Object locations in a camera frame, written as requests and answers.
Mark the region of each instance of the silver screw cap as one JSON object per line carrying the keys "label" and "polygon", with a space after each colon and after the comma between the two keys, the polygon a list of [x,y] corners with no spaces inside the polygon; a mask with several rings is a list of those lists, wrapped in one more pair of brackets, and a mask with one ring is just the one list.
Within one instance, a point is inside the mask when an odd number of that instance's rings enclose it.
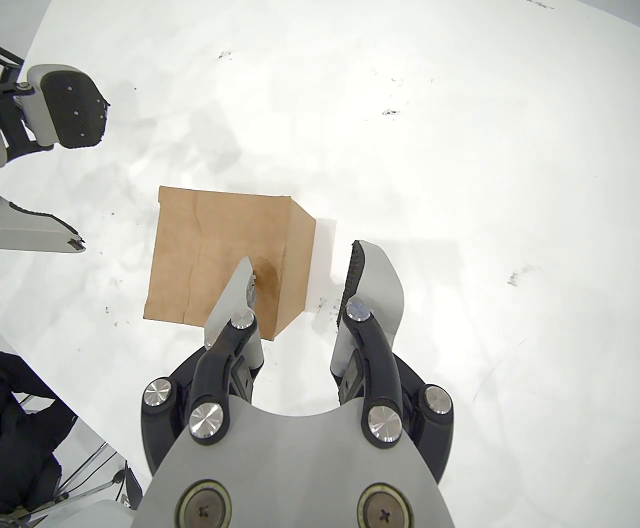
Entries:
{"label": "silver screw cap", "polygon": [[359,323],[371,317],[371,310],[357,297],[352,297],[347,301],[346,311],[350,319],[358,321]]}
{"label": "silver screw cap", "polygon": [[427,401],[429,409],[436,414],[447,414],[451,411],[451,397],[440,387],[434,385],[424,391],[424,399]]}
{"label": "silver screw cap", "polygon": [[402,420],[398,413],[385,405],[369,410],[369,430],[382,442],[395,442],[402,434]]}
{"label": "silver screw cap", "polygon": [[171,383],[158,378],[147,385],[144,401],[150,407],[158,407],[167,401],[169,396],[171,396]]}
{"label": "silver screw cap", "polygon": [[238,330],[249,328],[253,324],[255,316],[250,310],[238,310],[231,316],[231,325]]}
{"label": "silver screw cap", "polygon": [[189,417],[191,436],[199,440],[211,438],[222,427],[225,413],[218,403],[206,402],[198,405]]}

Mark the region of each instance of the gripper finger pad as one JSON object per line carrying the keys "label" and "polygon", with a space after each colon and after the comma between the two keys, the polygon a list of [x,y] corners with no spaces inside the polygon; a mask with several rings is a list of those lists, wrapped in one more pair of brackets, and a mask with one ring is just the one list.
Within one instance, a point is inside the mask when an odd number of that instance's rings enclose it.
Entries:
{"label": "gripper finger pad", "polygon": [[337,324],[340,326],[342,313],[347,307],[347,301],[353,297],[360,284],[360,278],[364,271],[364,250],[359,240],[356,240],[351,247],[351,259],[349,260],[349,271],[344,281],[344,292],[342,293],[342,301],[340,302],[340,312],[338,312]]}

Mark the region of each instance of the screw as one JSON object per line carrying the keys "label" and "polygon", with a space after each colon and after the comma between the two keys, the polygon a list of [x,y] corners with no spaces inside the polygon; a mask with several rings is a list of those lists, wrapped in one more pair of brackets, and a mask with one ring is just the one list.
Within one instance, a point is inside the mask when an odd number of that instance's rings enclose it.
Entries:
{"label": "screw", "polygon": [[171,395],[171,383],[168,380],[158,378],[147,385],[144,401],[150,407],[162,405]]}
{"label": "screw", "polygon": [[451,397],[447,392],[436,385],[427,387],[424,391],[424,399],[431,409],[436,414],[447,414],[451,411]]}
{"label": "screw", "polygon": [[206,402],[198,405],[189,417],[191,436],[199,440],[211,438],[222,427],[225,413],[218,403]]}
{"label": "screw", "polygon": [[371,311],[365,303],[357,297],[352,297],[347,301],[346,311],[350,319],[358,321],[359,323],[371,317]]}
{"label": "screw", "polygon": [[231,325],[238,330],[245,330],[253,324],[255,316],[250,310],[238,310],[231,316]]}
{"label": "screw", "polygon": [[200,490],[184,510],[186,528],[220,528],[225,510],[225,501],[216,490]]}
{"label": "screw", "polygon": [[387,492],[374,493],[364,507],[367,528],[404,528],[404,512],[398,500]]}
{"label": "screw", "polygon": [[395,442],[402,434],[402,420],[398,413],[385,405],[369,410],[369,431],[382,442]]}

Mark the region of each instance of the black jacket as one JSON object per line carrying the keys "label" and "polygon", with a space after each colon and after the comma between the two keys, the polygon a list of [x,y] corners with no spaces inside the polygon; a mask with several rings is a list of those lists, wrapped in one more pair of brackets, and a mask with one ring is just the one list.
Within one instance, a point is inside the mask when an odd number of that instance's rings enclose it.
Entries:
{"label": "black jacket", "polygon": [[13,394],[0,386],[0,513],[9,514],[29,497],[42,471],[43,453]]}

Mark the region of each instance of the floor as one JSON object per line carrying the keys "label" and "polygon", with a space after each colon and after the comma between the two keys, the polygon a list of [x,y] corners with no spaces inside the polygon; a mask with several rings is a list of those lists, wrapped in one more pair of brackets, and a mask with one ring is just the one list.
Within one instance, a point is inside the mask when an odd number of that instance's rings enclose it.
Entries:
{"label": "floor", "polygon": [[[583,1],[615,14],[633,24],[640,25],[640,4],[636,0]],[[49,2],[50,0],[0,0],[0,47],[24,57],[29,50],[30,43],[38,30]],[[27,409],[38,410],[46,404],[46,401],[34,400],[29,403]],[[80,466],[101,443],[102,439],[81,420],[78,420],[70,436],[56,451],[56,457],[63,466],[63,480]],[[94,462],[90,471],[98,467],[112,453],[113,450],[110,448],[104,452],[100,459]],[[123,466],[124,460],[122,457],[119,455],[114,456],[75,493],[81,493],[110,480],[118,469]],[[84,477],[88,476],[90,471],[86,472]],[[114,499],[118,492],[118,487],[112,486],[98,495],[85,499],[83,502],[74,505],[74,511],[95,500]],[[62,511],[58,515],[52,515],[45,519],[40,526],[44,528],[55,526],[62,516],[67,516],[70,513],[71,511]]]}

